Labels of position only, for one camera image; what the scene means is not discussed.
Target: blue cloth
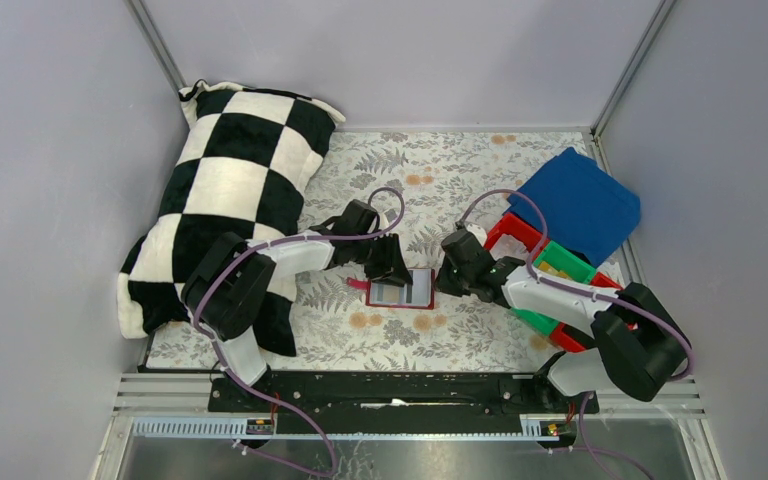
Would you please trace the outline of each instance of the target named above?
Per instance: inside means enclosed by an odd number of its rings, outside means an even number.
[[[640,198],[572,147],[549,160],[519,188],[546,217],[549,238],[567,250],[602,264],[640,223]],[[536,229],[537,214],[527,202],[508,197],[513,212]]]

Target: pink tag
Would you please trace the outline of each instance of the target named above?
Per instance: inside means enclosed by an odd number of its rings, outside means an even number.
[[[357,278],[346,278],[346,285],[358,290],[369,290],[369,282],[364,282],[363,280],[358,280]]]

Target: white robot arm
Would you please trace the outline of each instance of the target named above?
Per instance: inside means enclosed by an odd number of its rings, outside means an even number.
[[[641,284],[617,291],[532,273],[523,260],[494,259],[466,229],[449,235],[442,247],[446,257],[438,291],[475,294],[485,302],[531,310],[593,337],[595,348],[556,355],[540,369],[539,374],[566,397],[616,386],[650,401],[687,358],[676,337],[650,321],[660,319],[684,336]]]
[[[243,240],[234,233],[222,235],[188,279],[181,298],[191,312],[212,288],[226,267],[246,250],[248,257],[209,296],[201,314],[202,326],[212,330],[222,356],[247,384],[267,371],[252,324],[266,288],[273,278],[326,270],[348,262],[364,266],[366,276],[379,283],[403,286],[411,276],[399,248],[398,235],[375,238],[368,232],[378,213],[368,204],[353,200],[343,214],[312,227],[295,239],[270,242]],[[340,240],[357,237],[357,240]]]

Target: grey wall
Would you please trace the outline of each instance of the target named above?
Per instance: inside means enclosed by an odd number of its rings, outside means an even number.
[[[729,478],[768,478],[768,2],[680,2],[604,144]]]
[[[89,473],[139,346],[115,273],[184,128],[123,2],[0,0],[0,479]]]
[[[595,121],[658,0],[147,0],[189,82],[333,103],[346,128]]]

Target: checkered pillow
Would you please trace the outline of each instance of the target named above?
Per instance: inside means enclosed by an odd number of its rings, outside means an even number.
[[[160,203],[157,223],[131,249],[118,281],[119,327],[144,337],[187,321],[181,289],[225,232],[273,240],[298,233],[308,180],[345,121],[294,93],[199,81],[180,92],[190,134]],[[258,344],[294,356],[289,314],[295,279],[273,280],[254,322]]]

